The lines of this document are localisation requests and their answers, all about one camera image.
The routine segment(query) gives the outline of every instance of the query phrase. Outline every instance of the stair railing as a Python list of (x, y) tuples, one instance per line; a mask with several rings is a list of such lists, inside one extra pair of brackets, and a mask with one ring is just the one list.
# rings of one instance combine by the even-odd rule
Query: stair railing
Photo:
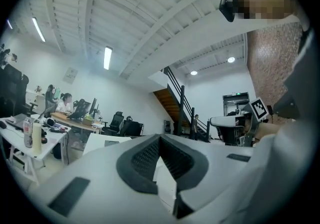
[[(195, 109), (191, 108), (186, 96), (185, 96), (185, 87), (180, 86), (179, 82), (177, 81), (174, 73), (170, 69), (170, 67), (166, 67), (163, 69), (164, 74), (168, 76), (170, 79), (172, 85), (174, 86), (176, 92), (178, 93), (180, 98), (180, 110), (179, 110), (179, 122), (178, 122), (178, 128), (177, 128), (177, 135), (179, 136), (181, 134), (181, 126), (182, 126), (182, 120), (183, 120), (183, 112), (184, 112), (184, 107), (186, 108), (187, 113), (190, 115), (190, 123), (192, 125), (194, 118), (195, 118)], [(210, 134), (210, 122), (207, 121), (207, 124), (202, 122), (201, 120), (198, 120), (198, 126), (202, 128), (202, 130), (205, 131), (205, 138), (208, 141), (209, 140), (209, 134)]]

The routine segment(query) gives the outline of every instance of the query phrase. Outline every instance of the bottle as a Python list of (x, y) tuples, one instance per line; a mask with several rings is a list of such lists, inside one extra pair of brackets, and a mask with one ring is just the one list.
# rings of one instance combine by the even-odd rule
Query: bottle
[(27, 113), (26, 118), (24, 119), (23, 122), (23, 133), (24, 133), (24, 145), (27, 148), (32, 147), (32, 122), (30, 118), (30, 113)]

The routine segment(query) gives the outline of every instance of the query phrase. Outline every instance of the white shirt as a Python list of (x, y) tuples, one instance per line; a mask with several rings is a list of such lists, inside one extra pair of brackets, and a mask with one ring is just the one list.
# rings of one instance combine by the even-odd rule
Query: white shirt
[(55, 109), (56, 112), (66, 112), (66, 111), (69, 111), (69, 112), (73, 112), (74, 111), (74, 105), (72, 103), (67, 103), (65, 105), (64, 102), (60, 102), (57, 106), (57, 108)]

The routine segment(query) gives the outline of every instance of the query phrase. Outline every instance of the laptop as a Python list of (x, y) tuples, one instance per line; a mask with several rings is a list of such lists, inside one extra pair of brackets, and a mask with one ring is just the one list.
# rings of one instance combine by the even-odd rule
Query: laptop
[[(39, 115), (38, 119), (41, 119), (45, 115), (45, 113), (50, 112), (53, 107), (55, 107), (55, 106), (51, 106), (48, 109), (44, 110), (44, 112), (42, 112)], [(25, 115), (25, 114), (19, 114), (19, 115), (14, 116), (15, 121), (11, 121), (9, 119), (6, 119), (5, 121), (9, 125), (16, 128), (17, 130), (23, 131), (24, 130), (24, 120), (26, 117), (27, 117), (27, 115)]]

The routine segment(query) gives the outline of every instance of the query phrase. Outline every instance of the brick wall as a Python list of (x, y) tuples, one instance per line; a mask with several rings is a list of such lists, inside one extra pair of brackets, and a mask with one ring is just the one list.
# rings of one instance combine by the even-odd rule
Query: brick wall
[[(257, 97), (273, 106), (287, 91), (283, 81), (292, 71), (298, 55), (302, 29), (299, 23), (277, 25), (248, 32), (248, 69)], [(273, 116), (273, 123), (288, 119)]]

